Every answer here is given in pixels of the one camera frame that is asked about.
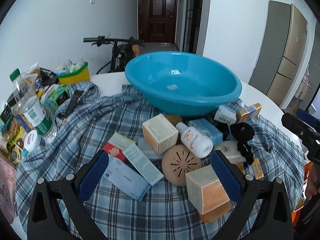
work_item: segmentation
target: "blue gripper pad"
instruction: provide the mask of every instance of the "blue gripper pad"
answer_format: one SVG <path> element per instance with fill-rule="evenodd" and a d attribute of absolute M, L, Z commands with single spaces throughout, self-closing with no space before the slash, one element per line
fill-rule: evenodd
<path fill-rule="evenodd" d="M 303 122 L 307 123 L 311 127 L 315 128 L 318 126 L 318 119 L 313 117 L 311 114 L 308 114 L 307 112 L 303 111 L 302 109 L 298 109 L 296 111 L 296 116 L 302 120 Z"/>
<path fill-rule="evenodd" d="M 80 203 L 90 199 L 94 189 L 100 182 L 105 170 L 109 165 L 109 155 L 105 151 L 93 164 L 78 186 L 78 200 Z"/>
<path fill-rule="evenodd" d="M 211 166 L 214 172 L 217 174 L 218 179 L 220 180 L 230 200 L 240 202 L 242 199 L 241 186 L 236 180 L 235 176 L 229 170 L 228 166 L 215 151 L 213 151 L 211 154 Z"/>

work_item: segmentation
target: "plaid shirt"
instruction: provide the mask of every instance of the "plaid shirt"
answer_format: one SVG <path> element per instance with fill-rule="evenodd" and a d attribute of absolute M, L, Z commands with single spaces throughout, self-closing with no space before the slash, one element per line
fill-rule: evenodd
<path fill-rule="evenodd" d="M 143 137 L 142 122 L 160 113 L 146 101 L 140 92 L 127 87 L 121 95 L 99 98 L 99 89 L 91 82 L 70 85 L 70 94 L 76 89 L 85 93 L 75 111 L 58 131 L 53 143 L 38 147 L 21 162 L 17 172 L 16 211 L 25 231 L 28 212 L 38 178 L 59 180 L 76 173 L 101 149 L 114 132 L 138 141 Z M 61 123 L 70 100 L 55 113 Z M 241 100 L 230 103 L 240 108 Z M 264 180 L 281 177 L 289 192 L 293 210 L 302 193 L 303 157 L 300 148 L 263 117 L 251 121 L 255 131 L 250 142 L 254 156 L 259 158 Z M 154 164 L 161 170 L 161 161 Z M 209 158 L 202 164 L 210 164 Z M 257 201 L 244 227 L 246 235 L 254 223 L 261 202 Z M 70 232 L 79 237 L 63 202 L 59 202 Z M 203 223 L 188 200 L 186 187 L 176 187 L 162 179 L 150 188 L 141 202 L 133 200 L 104 176 L 84 206 L 108 239 L 212 239 L 232 210 L 214 222 Z"/>

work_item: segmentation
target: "human hand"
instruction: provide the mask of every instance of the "human hand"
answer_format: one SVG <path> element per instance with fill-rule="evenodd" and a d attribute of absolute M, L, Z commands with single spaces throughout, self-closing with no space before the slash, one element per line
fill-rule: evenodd
<path fill-rule="evenodd" d="M 315 168 L 315 164 L 313 163 L 310 167 L 307 187 L 306 187 L 306 191 L 305 191 L 306 198 L 309 200 L 312 198 L 312 196 L 316 195 L 317 192 L 320 193 L 320 187 L 317 188 L 315 185 L 317 177 L 318 177 L 317 171 Z"/>

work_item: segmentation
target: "dark brown door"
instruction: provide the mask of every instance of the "dark brown door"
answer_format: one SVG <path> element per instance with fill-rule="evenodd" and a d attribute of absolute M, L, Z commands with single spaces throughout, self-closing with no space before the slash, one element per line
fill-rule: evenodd
<path fill-rule="evenodd" d="M 177 0 L 139 0 L 139 39 L 174 43 Z"/>

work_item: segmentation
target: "yellow plastic basket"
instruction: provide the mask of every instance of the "yellow plastic basket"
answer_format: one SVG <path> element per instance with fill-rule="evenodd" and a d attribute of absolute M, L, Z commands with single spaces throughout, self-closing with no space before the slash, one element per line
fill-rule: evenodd
<path fill-rule="evenodd" d="M 68 85 L 82 81 L 90 81 L 88 63 L 85 62 L 80 69 L 72 73 L 57 75 L 57 78 L 62 85 Z"/>

